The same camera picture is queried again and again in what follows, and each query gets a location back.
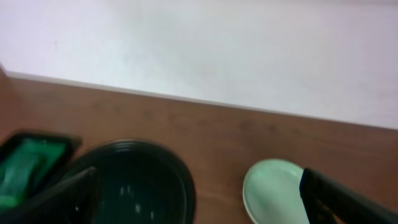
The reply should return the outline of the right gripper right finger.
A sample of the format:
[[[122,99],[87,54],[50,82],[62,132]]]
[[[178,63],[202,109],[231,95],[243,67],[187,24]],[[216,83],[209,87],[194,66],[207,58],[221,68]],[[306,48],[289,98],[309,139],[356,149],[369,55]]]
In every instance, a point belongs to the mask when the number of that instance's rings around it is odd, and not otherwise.
[[[397,214],[309,168],[303,170],[300,196],[310,224],[397,224]]]

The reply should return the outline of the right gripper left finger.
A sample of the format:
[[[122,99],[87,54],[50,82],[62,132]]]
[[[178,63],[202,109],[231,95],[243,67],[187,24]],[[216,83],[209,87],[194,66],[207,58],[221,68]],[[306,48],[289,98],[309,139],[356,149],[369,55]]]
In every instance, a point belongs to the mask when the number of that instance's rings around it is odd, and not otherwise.
[[[98,171],[89,167],[1,214],[3,224],[89,224],[101,197]]]

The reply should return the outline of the white plate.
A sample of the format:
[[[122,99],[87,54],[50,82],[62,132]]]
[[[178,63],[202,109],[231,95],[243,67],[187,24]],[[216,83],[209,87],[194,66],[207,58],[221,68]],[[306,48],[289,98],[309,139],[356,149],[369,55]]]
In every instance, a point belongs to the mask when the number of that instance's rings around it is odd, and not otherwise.
[[[309,224],[300,196],[303,168],[281,159],[255,163],[243,181],[243,202],[255,224]]]

